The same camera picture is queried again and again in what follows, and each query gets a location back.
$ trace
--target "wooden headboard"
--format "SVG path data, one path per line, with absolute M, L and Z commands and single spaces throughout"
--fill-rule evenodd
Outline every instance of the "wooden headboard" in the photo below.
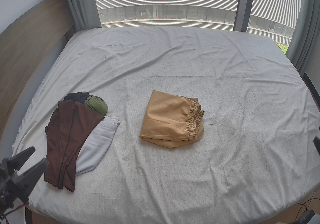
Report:
M 0 138 L 31 74 L 72 25 L 67 0 L 44 0 L 0 34 Z

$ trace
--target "clothing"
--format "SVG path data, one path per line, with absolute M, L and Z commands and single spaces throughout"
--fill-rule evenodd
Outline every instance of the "clothing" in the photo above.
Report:
M 199 140 L 204 111 L 197 98 L 153 91 L 143 119 L 140 138 L 167 148 Z
M 118 117 L 106 116 L 91 131 L 76 160 L 75 175 L 94 170 L 111 145 L 120 124 Z
M 89 93 L 77 92 L 77 93 L 70 93 L 64 97 L 64 101 L 76 101 L 82 104 L 85 103 L 85 100 L 88 98 Z
M 105 116 L 108 111 L 108 105 L 100 97 L 89 95 L 84 104 L 90 109 Z
M 104 118 L 76 101 L 60 101 L 47 130 L 49 162 L 44 180 L 53 186 L 74 192 L 76 159 L 90 132 Z

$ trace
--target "mattress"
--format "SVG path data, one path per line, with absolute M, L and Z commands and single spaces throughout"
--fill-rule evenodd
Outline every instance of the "mattress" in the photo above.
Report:
M 153 90 L 198 97 L 202 138 L 168 149 L 139 138 Z M 70 92 L 102 97 L 120 125 L 75 192 L 40 178 L 30 209 L 62 223 L 257 223 L 320 182 L 320 113 L 267 37 L 187 27 L 97 28 L 73 35 L 35 94 L 16 154 L 46 156 L 45 126 Z

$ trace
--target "tan pants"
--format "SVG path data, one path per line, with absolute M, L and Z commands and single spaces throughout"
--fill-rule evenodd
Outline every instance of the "tan pants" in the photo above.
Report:
M 167 148 L 199 140 L 204 111 L 198 98 L 153 91 L 144 115 L 140 138 Z

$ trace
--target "green garment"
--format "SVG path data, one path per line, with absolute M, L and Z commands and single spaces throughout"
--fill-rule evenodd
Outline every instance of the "green garment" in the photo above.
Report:
M 102 116 L 105 116 L 108 111 L 108 105 L 100 97 L 89 95 L 84 104 Z

